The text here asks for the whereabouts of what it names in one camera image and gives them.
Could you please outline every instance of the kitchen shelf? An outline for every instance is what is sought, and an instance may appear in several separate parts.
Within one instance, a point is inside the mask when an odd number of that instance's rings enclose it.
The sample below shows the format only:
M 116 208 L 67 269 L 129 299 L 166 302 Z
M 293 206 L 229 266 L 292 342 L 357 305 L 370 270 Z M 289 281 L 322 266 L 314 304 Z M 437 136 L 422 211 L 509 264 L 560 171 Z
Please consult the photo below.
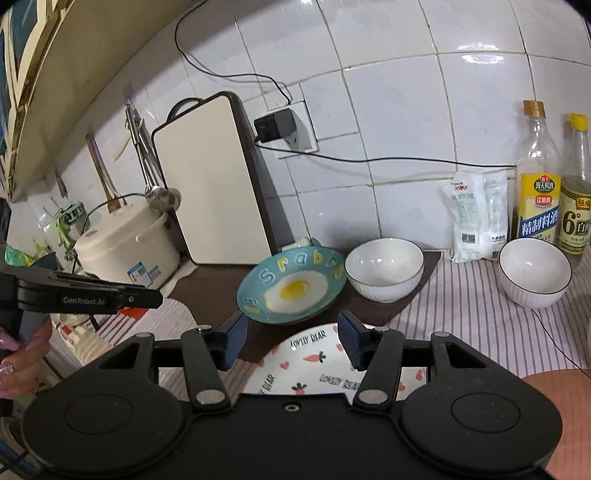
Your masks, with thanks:
M 193 0 L 73 0 L 60 13 L 24 105 L 7 161 L 11 200 L 41 180 L 62 142 L 115 73 Z

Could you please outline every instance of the cutting board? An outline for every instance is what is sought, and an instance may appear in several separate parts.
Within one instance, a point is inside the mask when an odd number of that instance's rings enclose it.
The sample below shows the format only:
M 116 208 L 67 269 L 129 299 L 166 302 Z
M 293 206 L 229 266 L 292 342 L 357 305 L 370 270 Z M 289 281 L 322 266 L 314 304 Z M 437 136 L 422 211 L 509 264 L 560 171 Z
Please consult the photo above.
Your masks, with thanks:
M 176 212 L 197 264 L 255 265 L 277 252 L 238 96 L 220 92 L 152 133 Z

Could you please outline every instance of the painted fingernail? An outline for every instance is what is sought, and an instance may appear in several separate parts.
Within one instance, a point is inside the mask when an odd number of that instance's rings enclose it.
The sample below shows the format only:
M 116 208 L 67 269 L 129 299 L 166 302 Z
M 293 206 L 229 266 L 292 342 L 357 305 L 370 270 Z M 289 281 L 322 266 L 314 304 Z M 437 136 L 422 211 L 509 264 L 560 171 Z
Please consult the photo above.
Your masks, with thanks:
M 0 364 L 0 375 L 11 375 L 14 373 L 14 367 L 10 362 Z
M 18 350 L 18 342 L 6 332 L 0 332 L 0 350 Z
M 45 343 L 47 339 L 43 336 L 35 337 L 33 340 L 29 342 L 29 344 L 25 347 L 25 350 L 33 350 L 37 348 L 39 345 Z

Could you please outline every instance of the blue gripper pad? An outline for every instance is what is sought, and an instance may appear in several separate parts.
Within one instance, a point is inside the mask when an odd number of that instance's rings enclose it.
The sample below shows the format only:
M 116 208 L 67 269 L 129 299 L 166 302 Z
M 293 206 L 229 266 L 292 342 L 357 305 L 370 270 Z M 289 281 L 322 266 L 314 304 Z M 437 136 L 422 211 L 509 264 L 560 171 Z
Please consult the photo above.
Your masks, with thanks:
M 238 321 L 226 332 L 226 349 L 224 351 L 223 368 L 221 370 L 230 370 L 246 342 L 247 333 L 248 318 L 246 315 L 240 314 Z
M 367 370 L 369 359 L 366 347 L 371 344 L 371 330 L 367 329 L 359 319 L 346 310 L 339 313 L 337 328 L 340 343 L 343 345 L 354 369 Z

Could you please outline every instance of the yellow bottle cap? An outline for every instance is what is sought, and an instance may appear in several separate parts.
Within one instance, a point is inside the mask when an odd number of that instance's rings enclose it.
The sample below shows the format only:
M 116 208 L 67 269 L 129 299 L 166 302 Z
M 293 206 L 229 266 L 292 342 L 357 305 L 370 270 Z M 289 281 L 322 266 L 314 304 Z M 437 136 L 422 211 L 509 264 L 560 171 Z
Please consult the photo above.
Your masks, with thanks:
M 544 111 L 544 103 L 537 102 L 536 100 L 524 100 L 523 113 L 525 113 L 528 116 L 541 116 L 543 118 L 546 118 L 546 112 Z
M 573 130 L 578 130 L 579 132 L 586 132 L 589 130 L 589 119 L 587 118 L 587 115 L 582 115 L 580 113 L 571 113 L 570 126 L 573 127 Z

